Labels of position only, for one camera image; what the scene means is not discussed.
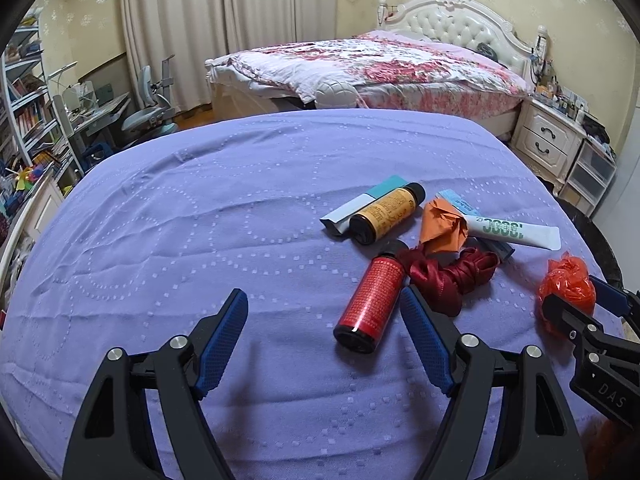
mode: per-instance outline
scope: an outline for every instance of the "dark red ribbon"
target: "dark red ribbon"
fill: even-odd
[[[463,250],[460,257],[441,266],[427,258],[423,246],[398,254],[398,259],[434,312],[456,317],[462,310],[462,295],[488,283],[500,264],[497,254],[476,247]]]

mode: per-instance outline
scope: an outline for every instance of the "wooden floor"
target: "wooden floor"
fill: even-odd
[[[215,114],[211,107],[200,107],[195,110],[184,112],[174,118],[174,122],[180,128],[180,131],[190,130],[199,126],[213,124],[216,121]]]

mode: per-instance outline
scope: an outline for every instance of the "drawer handle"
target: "drawer handle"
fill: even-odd
[[[540,128],[540,131],[544,134],[551,134],[551,138],[556,140],[556,134],[553,133],[549,128]]]
[[[551,152],[549,151],[549,149],[548,149],[548,148],[547,148],[546,150],[541,150],[541,149],[540,149],[540,143],[539,143],[539,142],[536,142],[536,148],[538,149],[538,151],[539,151],[540,153],[544,153],[545,155],[548,155],[549,153],[551,153]]]

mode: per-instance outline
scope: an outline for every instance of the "floral wallpaper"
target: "floral wallpaper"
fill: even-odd
[[[44,7],[40,33],[46,70],[78,62],[63,74],[61,83],[76,83],[126,51],[120,0],[38,0],[37,5]]]
[[[409,0],[388,0],[390,5]],[[560,83],[588,100],[614,148],[623,139],[634,86],[638,42],[611,0],[477,0],[513,23],[519,38],[535,40],[539,25],[551,38]],[[338,0],[337,32],[347,37],[377,26],[378,0]]]

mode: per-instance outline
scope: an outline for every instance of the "yellow bottle label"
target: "yellow bottle label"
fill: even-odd
[[[376,231],[376,240],[380,240],[395,225],[411,216],[415,207],[411,192],[399,187],[358,211],[358,214],[369,220]]]

